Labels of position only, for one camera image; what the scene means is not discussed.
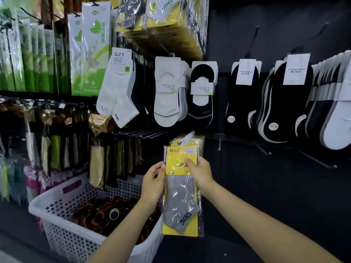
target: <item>gray sock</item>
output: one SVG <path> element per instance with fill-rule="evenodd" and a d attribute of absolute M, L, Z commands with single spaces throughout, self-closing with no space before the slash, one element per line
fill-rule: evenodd
<path fill-rule="evenodd" d="M 167 200 L 163 212 L 165 225 L 184 234 L 190 218 L 200 212 L 195 194 L 195 182 L 190 175 L 167 175 Z"/>

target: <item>white plastic basket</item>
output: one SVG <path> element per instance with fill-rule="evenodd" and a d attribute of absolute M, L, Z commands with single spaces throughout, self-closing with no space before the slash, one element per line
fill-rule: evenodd
<path fill-rule="evenodd" d="M 73 210 L 91 198 L 140 198 L 143 176 L 118 180 L 117 188 L 102 191 L 92 187 L 86 174 L 81 174 L 37 196 L 29 204 L 29 212 L 42 219 L 51 250 L 69 261 L 84 263 L 106 239 L 103 235 L 79 226 L 69 219 Z M 150 236 L 136 245 L 128 263 L 151 263 L 162 241 L 162 216 Z"/>

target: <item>person's right arm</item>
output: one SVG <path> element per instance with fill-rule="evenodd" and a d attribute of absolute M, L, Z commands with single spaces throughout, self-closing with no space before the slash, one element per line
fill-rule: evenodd
<path fill-rule="evenodd" d="M 196 166 L 186 158 L 190 174 L 207 198 L 264 262 L 340 262 L 303 234 L 256 209 L 217 184 L 210 164 Z"/>

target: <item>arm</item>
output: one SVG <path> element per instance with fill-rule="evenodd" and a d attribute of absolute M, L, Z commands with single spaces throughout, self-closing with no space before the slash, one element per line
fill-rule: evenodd
<path fill-rule="evenodd" d="M 128 261 L 145 222 L 160 199 L 165 173 L 166 166 L 163 162 L 149 169 L 143 178 L 140 200 L 87 263 L 126 263 Z"/>
<path fill-rule="evenodd" d="M 256 209 L 217 184 L 208 161 L 186 158 L 190 173 L 206 197 L 264 262 L 340 262 L 303 234 Z"/>

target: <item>forearm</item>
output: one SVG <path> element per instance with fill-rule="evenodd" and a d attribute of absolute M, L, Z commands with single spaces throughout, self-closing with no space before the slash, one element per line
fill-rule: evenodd
<path fill-rule="evenodd" d="M 265 262 L 339 262 L 317 243 L 213 184 L 206 194 Z"/>
<path fill-rule="evenodd" d="M 139 200 L 87 263 L 127 262 L 141 230 L 152 212 L 153 209 L 147 201 Z"/>

